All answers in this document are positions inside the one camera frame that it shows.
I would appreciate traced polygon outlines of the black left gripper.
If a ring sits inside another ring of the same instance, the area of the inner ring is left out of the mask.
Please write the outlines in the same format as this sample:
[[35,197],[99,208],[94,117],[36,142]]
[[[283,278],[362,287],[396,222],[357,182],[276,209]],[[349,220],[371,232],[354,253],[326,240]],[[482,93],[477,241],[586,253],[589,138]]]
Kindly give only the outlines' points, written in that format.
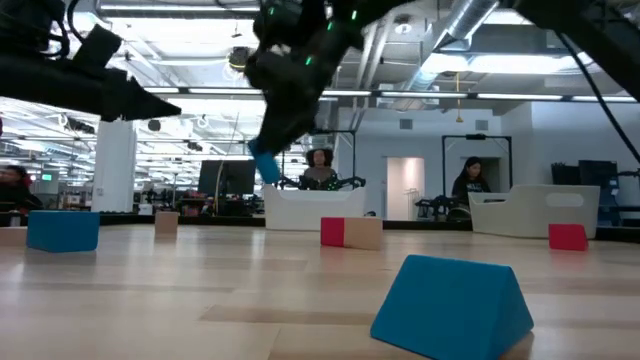
[[0,97],[98,115],[105,122],[176,116],[182,110],[118,69],[0,54]]

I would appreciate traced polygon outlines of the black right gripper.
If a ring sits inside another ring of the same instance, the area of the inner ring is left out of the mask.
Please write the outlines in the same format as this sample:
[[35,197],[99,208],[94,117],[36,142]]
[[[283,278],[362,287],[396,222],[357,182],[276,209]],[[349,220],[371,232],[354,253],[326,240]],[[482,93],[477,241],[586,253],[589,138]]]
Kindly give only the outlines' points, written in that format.
[[345,53],[364,47],[365,0],[261,0],[259,39],[244,73],[266,102],[254,154],[271,156],[313,132],[319,98]]

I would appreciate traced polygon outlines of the small blue wooden block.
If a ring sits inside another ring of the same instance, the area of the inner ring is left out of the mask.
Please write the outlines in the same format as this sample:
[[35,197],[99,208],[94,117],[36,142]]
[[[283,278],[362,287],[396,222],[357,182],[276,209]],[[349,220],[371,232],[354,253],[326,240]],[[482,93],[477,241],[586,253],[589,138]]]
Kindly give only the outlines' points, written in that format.
[[279,182],[281,174],[274,155],[266,150],[260,150],[256,139],[248,143],[248,148],[254,158],[256,170],[259,172],[264,183],[274,184]]

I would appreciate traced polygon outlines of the red wooden block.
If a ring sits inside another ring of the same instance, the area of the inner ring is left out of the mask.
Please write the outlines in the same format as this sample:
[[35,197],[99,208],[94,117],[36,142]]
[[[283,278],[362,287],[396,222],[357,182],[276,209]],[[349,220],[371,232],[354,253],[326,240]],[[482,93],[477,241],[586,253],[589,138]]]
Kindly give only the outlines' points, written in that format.
[[322,246],[343,247],[345,235],[345,219],[340,217],[323,217],[320,225],[320,241]]

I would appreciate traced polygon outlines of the long red block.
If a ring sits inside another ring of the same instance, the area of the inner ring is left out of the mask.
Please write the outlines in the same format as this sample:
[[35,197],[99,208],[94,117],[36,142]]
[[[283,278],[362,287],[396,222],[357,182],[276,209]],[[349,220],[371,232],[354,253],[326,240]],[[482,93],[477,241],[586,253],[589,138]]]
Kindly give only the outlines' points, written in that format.
[[550,224],[548,243],[552,250],[581,251],[588,249],[588,239],[580,224]]

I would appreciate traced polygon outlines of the person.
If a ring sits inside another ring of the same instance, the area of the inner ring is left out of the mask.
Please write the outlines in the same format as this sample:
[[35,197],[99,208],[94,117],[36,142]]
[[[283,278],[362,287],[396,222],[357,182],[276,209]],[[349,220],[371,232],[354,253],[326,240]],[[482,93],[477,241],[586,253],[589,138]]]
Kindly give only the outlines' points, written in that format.
[[310,150],[306,154],[307,169],[300,176],[301,190],[333,190],[337,173],[332,168],[334,152],[328,148]]
[[32,181],[26,169],[9,165],[0,170],[0,212],[18,211],[23,214],[42,210],[43,203],[31,193]]
[[452,187],[451,196],[460,205],[469,205],[470,193],[489,193],[490,187],[482,175],[482,162],[479,157],[469,157]]

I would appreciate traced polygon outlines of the white building pillar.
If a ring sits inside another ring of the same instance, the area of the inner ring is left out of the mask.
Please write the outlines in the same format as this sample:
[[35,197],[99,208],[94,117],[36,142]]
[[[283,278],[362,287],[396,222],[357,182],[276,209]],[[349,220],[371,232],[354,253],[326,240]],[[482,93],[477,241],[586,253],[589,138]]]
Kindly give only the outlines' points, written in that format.
[[133,122],[101,122],[97,132],[93,212],[133,209],[137,130]]

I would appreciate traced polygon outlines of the black computer monitor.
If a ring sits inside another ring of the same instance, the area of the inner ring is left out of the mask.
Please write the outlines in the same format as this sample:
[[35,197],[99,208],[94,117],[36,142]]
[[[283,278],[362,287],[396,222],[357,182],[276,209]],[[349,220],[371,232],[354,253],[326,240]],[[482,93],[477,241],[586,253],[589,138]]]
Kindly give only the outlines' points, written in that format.
[[555,185],[586,185],[604,188],[617,180],[615,161],[579,160],[577,165],[553,163],[552,182]]
[[214,195],[250,195],[254,193],[254,160],[207,160],[201,163],[198,192]]

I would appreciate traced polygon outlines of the black background robot arms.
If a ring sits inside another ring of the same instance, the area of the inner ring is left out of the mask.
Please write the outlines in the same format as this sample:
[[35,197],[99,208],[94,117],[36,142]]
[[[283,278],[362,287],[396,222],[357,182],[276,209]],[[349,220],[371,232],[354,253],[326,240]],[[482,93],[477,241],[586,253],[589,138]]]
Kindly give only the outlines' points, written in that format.
[[346,179],[339,179],[337,176],[333,175],[324,181],[318,181],[300,175],[299,180],[294,181],[290,178],[282,176],[277,185],[281,189],[284,189],[285,187],[292,187],[299,190],[338,191],[345,187],[364,187],[366,185],[366,180],[357,176]]
[[470,209],[456,198],[444,195],[433,199],[421,198],[415,203],[416,218],[430,222],[468,222],[471,220]]

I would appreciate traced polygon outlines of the ceiling dome fixture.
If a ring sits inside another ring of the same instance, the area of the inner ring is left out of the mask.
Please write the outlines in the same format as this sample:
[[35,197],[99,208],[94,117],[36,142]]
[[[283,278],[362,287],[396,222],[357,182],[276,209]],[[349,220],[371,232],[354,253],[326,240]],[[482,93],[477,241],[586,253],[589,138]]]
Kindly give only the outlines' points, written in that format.
[[251,54],[249,47],[233,47],[228,55],[228,65],[235,71],[243,72]]

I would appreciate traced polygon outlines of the white plastic bin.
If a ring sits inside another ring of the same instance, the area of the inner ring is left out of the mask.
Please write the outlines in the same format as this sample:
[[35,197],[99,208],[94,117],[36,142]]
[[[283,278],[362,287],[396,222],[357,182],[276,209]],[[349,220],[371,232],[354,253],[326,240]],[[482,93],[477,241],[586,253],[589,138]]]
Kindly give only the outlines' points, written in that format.
[[366,190],[279,190],[265,185],[263,198],[268,230],[319,231],[323,217],[363,216]]
[[597,186],[515,185],[507,193],[469,194],[473,231],[546,238],[551,224],[581,225],[593,239],[598,222]]

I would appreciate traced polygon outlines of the large blue wooden block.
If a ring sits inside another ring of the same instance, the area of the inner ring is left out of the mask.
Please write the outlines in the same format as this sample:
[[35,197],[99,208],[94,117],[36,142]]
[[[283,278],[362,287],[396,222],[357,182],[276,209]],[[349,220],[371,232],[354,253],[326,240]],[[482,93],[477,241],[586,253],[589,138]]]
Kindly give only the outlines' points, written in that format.
[[32,211],[26,246],[50,253],[89,252],[98,246],[100,215],[83,211]]

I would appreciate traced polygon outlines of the blue triangular prism block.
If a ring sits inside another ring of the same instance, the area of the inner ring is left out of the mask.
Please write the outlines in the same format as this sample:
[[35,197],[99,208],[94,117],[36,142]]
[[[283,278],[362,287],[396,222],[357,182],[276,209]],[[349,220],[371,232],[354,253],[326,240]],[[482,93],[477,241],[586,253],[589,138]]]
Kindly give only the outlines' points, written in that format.
[[370,336],[434,360],[498,360],[533,328],[511,267],[409,255]]

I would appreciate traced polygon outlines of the black metal rig frame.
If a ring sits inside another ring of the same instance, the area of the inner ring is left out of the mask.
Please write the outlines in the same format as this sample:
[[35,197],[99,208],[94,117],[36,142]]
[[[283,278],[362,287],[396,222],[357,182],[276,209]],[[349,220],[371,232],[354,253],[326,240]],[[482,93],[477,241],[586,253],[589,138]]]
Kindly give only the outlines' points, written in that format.
[[351,137],[351,141],[349,142],[347,139],[345,142],[351,147],[351,165],[352,165],[352,175],[351,177],[356,176],[357,171],[357,163],[356,163],[356,155],[357,155],[357,130],[335,130],[335,129],[314,129],[310,132],[310,137],[316,136],[324,136],[324,135],[335,135],[337,138],[344,138],[344,135],[348,134]]
[[485,174],[486,166],[483,163],[484,160],[490,158],[490,155],[484,153],[483,151],[480,152],[480,157],[479,157],[481,159],[481,162],[482,162],[482,175],[483,175],[484,179],[487,181],[487,183],[488,183],[488,185],[490,187],[490,192],[489,193],[507,193],[507,192],[510,191],[511,187],[513,186],[512,140],[511,140],[510,136],[487,136],[487,135],[484,135],[484,134],[443,135],[442,139],[441,139],[441,147],[442,147],[442,155],[443,155],[443,159],[442,159],[442,172],[443,172],[443,174],[442,174],[442,176],[443,176],[442,186],[443,186],[443,194],[444,195],[448,195],[449,198],[453,198],[451,196],[453,183],[454,183],[455,179],[458,177],[458,175],[460,174],[461,170],[463,169],[465,161],[469,157],[478,157],[476,150],[471,150],[471,151],[469,151],[468,154],[464,153],[463,154],[463,163],[462,163],[461,170],[458,172],[457,175],[454,176],[454,180],[452,182],[448,181],[446,179],[446,175],[447,175],[446,152],[448,150],[448,147],[446,146],[446,139],[447,138],[460,138],[460,139],[464,138],[465,140],[473,140],[473,141],[475,141],[475,140],[484,141],[484,140],[487,140],[487,139],[493,139],[494,142],[498,146],[500,146],[508,154],[508,158],[506,159],[507,168],[505,169],[504,175],[508,179],[509,185],[505,186],[504,188],[498,188],[498,187],[491,187],[490,186],[489,180],[487,179],[487,176]]

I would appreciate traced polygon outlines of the silver ceiling air duct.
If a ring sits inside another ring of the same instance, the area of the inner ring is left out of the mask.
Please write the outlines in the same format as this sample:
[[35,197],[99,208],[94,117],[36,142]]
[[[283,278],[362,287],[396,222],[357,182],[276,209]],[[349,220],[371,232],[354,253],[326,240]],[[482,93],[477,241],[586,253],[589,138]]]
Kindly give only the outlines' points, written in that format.
[[401,89],[427,91],[442,73],[435,63],[436,51],[456,42],[469,48],[473,34],[498,5],[499,0],[455,0],[448,15],[426,27],[420,42],[422,63],[403,83]]

